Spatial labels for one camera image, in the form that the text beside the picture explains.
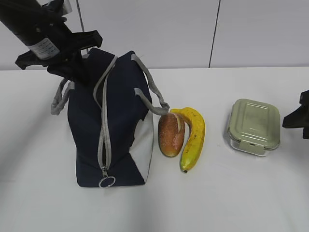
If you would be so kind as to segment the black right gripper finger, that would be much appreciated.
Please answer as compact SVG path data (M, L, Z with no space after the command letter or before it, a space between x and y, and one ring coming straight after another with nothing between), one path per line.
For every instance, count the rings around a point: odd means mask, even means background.
M300 94L300 107L284 117L282 126L286 129L303 128L303 139L309 138L309 91Z

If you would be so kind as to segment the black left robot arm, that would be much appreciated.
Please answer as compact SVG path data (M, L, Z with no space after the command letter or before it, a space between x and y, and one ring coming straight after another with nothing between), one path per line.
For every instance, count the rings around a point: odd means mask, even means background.
M51 74L87 85L89 72L81 51L100 47L103 39L96 30L72 32L65 24L64 6L63 0L45 5L36 0L2 0L0 21L29 49L15 61L20 69L40 65Z

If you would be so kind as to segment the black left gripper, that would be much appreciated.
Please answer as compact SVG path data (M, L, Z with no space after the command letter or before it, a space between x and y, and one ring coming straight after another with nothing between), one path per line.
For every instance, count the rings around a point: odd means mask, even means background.
M47 67L50 74L61 76L83 86L91 86L93 77L90 68L90 53L81 54L81 50L100 47L103 38L98 31L75 32L61 40L45 37L39 42L29 45L29 51L19 55L15 64L22 70L28 66Z

